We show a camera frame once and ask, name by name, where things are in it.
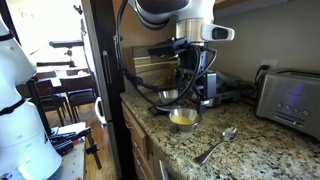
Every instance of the black cable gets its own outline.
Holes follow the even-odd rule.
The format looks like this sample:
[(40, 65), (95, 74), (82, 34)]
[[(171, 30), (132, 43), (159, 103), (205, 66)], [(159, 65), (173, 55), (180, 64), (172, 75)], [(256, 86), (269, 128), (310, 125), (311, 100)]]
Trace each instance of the black cable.
[(126, 66), (125, 62), (123, 61), (124, 58), (123, 58), (122, 50), (121, 50), (120, 26), (121, 26), (122, 15), (123, 15), (123, 12), (126, 8), (127, 3), (128, 3), (128, 0), (123, 0), (120, 5), (118, 15), (117, 15), (116, 37), (115, 37), (115, 46), (116, 46), (115, 49), (116, 49), (116, 54), (118, 57), (117, 59), (118, 59), (118, 62), (121, 66), (121, 69), (125, 69), (125, 70), (127, 70), (127, 66)]
[(204, 68), (204, 71), (198, 75), (197, 79), (199, 79), (201, 76), (203, 76), (207, 72), (207, 70), (212, 66), (212, 64), (214, 63), (217, 57), (217, 50), (208, 48), (208, 47), (201, 47), (201, 48), (204, 49), (205, 51), (211, 52), (213, 54), (213, 57), (211, 61), (208, 63), (207, 67)]
[(256, 91), (257, 91), (257, 88), (255, 86), (248, 84), (242, 89), (241, 94), (242, 96), (250, 97), (254, 95)]
[(178, 97), (168, 103), (165, 104), (157, 104), (155, 102), (153, 102), (152, 100), (150, 100), (149, 98), (147, 98), (138, 88), (138, 85), (145, 85), (146, 84), (143, 83), (143, 80), (140, 77), (136, 77), (134, 75), (132, 75), (129, 70), (127, 69), (125, 62), (124, 62), (124, 58), (122, 55), (122, 49), (121, 49), (121, 36), (120, 36), (120, 25), (121, 25), (121, 19), (122, 19), (122, 15), (123, 12), (125, 10), (125, 6), (127, 4), (128, 0), (123, 0), (121, 3), (121, 6), (119, 8), (118, 11), (118, 15), (117, 15), (117, 23), (116, 23), (116, 37), (114, 39), (115, 41), (115, 49), (116, 49), (116, 54), (117, 54), (117, 60), (118, 63), (121, 66), (122, 69), (122, 74), (125, 75), (127, 77), (127, 79), (132, 83), (133, 87), (138, 91), (138, 93), (142, 96), (143, 99), (145, 99), (147, 102), (149, 102), (150, 104), (152, 104), (153, 106), (158, 106), (158, 107), (165, 107), (165, 106), (169, 106), (172, 105), (178, 101), (180, 101), (182, 98), (185, 97), (185, 95), (189, 92), (189, 90), (192, 88), (193, 84), (195, 83), (195, 81), (198, 79), (198, 73), (200, 71), (200, 55), (201, 55), (201, 51), (200, 48), (198, 46), (195, 45), (189, 45), (189, 48), (193, 48), (196, 52), (196, 56), (197, 56), (197, 63), (196, 63), (196, 67), (194, 70), (193, 75), (191, 76), (191, 79), (189, 81), (189, 83), (185, 83), (187, 84), (186, 87), (184, 88), (184, 90), (178, 95)]
[(0, 116), (5, 115), (5, 114), (11, 114), (13, 113), (13, 111), (15, 109), (17, 109), (19, 106), (21, 106), (23, 103), (25, 102), (25, 99), (23, 97), (21, 97), (21, 100), (19, 100), (18, 102), (16, 102), (15, 104), (13, 104), (12, 106), (3, 108), (0, 111)]
[(269, 65), (262, 65), (262, 66), (259, 67), (259, 69), (258, 69), (258, 71), (257, 71), (257, 73), (256, 73), (256, 76), (255, 76), (255, 78), (254, 78), (254, 80), (255, 80), (254, 84), (255, 84), (255, 86), (256, 86), (257, 89), (259, 88), (259, 84), (260, 84), (260, 80), (261, 80), (261, 76), (259, 76), (260, 72), (261, 72), (262, 70), (267, 71), (267, 70), (269, 70), (269, 69), (270, 69), (270, 66), (269, 66)]
[(193, 75), (191, 76), (191, 80), (189, 82), (189, 84), (187, 85), (187, 87), (181, 92), (181, 94), (178, 95), (178, 97), (176, 99), (174, 99), (171, 102), (168, 103), (164, 103), (164, 104), (157, 104), (155, 102), (153, 102), (152, 100), (150, 100), (149, 98), (147, 98), (139, 89), (138, 86), (133, 84), (134, 88), (138, 91), (138, 93), (142, 96), (142, 98), (144, 100), (146, 100), (147, 102), (149, 102), (151, 105), (153, 106), (157, 106), (157, 107), (165, 107), (165, 106), (170, 106), (178, 101), (180, 101), (183, 97), (185, 97), (185, 95), (189, 92), (189, 90), (192, 88), (194, 82), (197, 79), (197, 74), (199, 73), (200, 70), (200, 49), (199, 47), (195, 46), (195, 45), (190, 45), (192, 48), (194, 48), (196, 54), (197, 54), (197, 63), (196, 63), (196, 67), (195, 67), (195, 72), (193, 73)]
[(240, 101), (241, 101), (242, 103), (245, 103), (245, 104), (249, 105), (249, 106), (255, 106), (255, 104), (249, 103), (249, 102), (247, 102), (247, 101), (244, 101), (243, 99), (241, 99)]
[(185, 87), (187, 85), (188, 85), (188, 80), (185, 80), (179, 84), (169, 85), (166, 87), (158, 87), (158, 86), (154, 86), (152, 84), (145, 84), (145, 83), (143, 83), (141, 86), (143, 86), (144, 88), (150, 89), (152, 91), (159, 92), (159, 91), (170, 91), (173, 89)]

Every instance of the metal bowl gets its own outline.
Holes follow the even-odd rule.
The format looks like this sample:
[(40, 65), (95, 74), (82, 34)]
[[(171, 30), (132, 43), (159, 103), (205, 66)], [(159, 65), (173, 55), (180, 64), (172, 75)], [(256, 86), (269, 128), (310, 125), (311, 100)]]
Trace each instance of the metal bowl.
[[(193, 109), (187, 109), (187, 108), (178, 108), (178, 109), (173, 109), (169, 113), (169, 119), (170, 121), (177, 127), (178, 130), (180, 131), (191, 131), (193, 130), (198, 123), (202, 120), (202, 115), (198, 114), (196, 110)], [(191, 120), (193, 121), (192, 124), (179, 124), (174, 122), (173, 117), (178, 116), (182, 118), (187, 118), (188, 121)]]
[(173, 105), (164, 106), (164, 107), (158, 107), (158, 106), (156, 106), (156, 109), (159, 110), (159, 111), (162, 111), (162, 112), (170, 112), (171, 110), (177, 109), (177, 108), (180, 108), (180, 107), (181, 107), (181, 106), (178, 105), (178, 104), (173, 104)]
[(159, 92), (159, 98), (163, 103), (171, 102), (177, 97), (178, 97), (178, 90), (176, 89)]

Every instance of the metal spoon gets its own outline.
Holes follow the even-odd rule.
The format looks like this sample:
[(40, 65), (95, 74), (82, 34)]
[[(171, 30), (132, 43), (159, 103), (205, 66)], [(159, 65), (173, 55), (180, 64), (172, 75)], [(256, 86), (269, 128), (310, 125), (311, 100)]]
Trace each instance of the metal spoon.
[(213, 151), (215, 149), (217, 149), (217, 147), (222, 143), (222, 142), (232, 142), (234, 140), (237, 139), (238, 136), (238, 132), (237, 129), (234, 127), (231, 128), (227, 128), (226, 130), (223, 131), (222, 133), (222, 140), (216, 144), (214, 147), (212, 147), (211, 149), (209, 149), (209, 151), (205, 152), (204, 154), (202, 154), (201, 156), (195, 158), (195, 161), (202, 165), (204, 164), (208, 158), (210, 157), (210, 155), (213, 153)]

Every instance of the wooden cabinet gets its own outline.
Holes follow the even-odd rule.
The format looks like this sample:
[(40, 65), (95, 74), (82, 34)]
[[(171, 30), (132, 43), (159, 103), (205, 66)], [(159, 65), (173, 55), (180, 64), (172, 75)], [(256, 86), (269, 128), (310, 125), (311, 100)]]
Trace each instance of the wooden cabinet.
[(131, 133), (137, 176), (140, 180), (154, 180), (152, 142), (124, 103), (122, 110), (126, 126)]

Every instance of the cabinet door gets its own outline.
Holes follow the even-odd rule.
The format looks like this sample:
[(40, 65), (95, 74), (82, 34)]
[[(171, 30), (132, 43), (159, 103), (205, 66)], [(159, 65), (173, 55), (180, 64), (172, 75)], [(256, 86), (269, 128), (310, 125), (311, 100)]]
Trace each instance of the cabinet door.
[(134, 146), (142, 152), (145, 158), (148, 159), (148, 149), (147, 149), (147, 135), (142, 130), (138, 122), (135, 120), (130, 110), (125, 104), (122, 103), (123, 116), (126, 121), (127, 128), (130, 129), (131, 138), (134, 141)]
[(151, 170), (148, 161), (146, 158), (143, 157), (141, 154), (141, 151), (135, 147), (132, 148), (133, 153), (136, 155), (136, 163), (139, 165), (141, 171), (143, 171), (143, 174), (145, 175), (146, 179), (148, 180), (154, 180), (153, 170)]
[(162, 180), (178, 180), (179, 175), (174, 172), (172, 167), (170, 167), (165, 160), (164, 156), (157, 149), (156, 146), (153, 145), (153, 173), (155, 179)]
[(141, 160), (139, 160), (135, 151), (133, 151), (133, 158), (134, 158), (134, 165), (136, 168), (136, 173), (137, 173), (138, 179), (139, 180), (148, 180), (147, 175), (144, 172), (143, 167), (142, 167), (143, 164), (141, 163)]

